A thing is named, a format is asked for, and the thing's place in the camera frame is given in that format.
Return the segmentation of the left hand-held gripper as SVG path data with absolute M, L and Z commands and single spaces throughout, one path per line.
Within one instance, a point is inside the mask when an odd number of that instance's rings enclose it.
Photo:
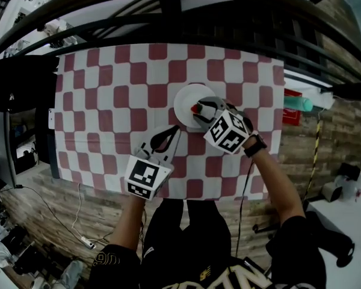
M 124 182 L 129 194 L 152 200 L 168 181 L 174 165 L 181 129 L 178 125 L 162 125 L 148 130 L 142 148 L 129 157 Z

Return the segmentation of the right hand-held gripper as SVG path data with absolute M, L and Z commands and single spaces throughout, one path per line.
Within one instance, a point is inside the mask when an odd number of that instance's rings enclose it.
M 203 107 L 215 110 L 215 116 L 208 119 L 193 114 L 193 119 L 202 130 L 203 138 L 213 147 L 228 153 L 236 153 L 253 133 L 253 124 L 243 111 L 218 96 L 207 96 L 197 102 Z

